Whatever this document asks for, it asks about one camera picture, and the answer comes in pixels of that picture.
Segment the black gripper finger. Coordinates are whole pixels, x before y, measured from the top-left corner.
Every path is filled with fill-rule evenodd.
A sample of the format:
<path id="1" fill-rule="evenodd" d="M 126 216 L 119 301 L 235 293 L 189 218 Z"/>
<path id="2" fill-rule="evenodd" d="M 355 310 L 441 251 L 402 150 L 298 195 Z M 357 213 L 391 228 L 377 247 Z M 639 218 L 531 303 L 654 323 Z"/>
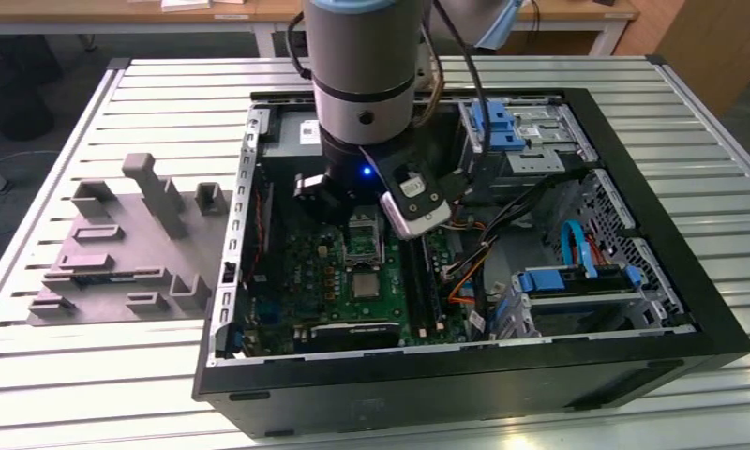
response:
<path id="1" fill-rule="evenodd" d="M 343 192 L 326 174 L 294 176 L 294 200 L 313 220 L 341 220 L 343 213 Z"/>

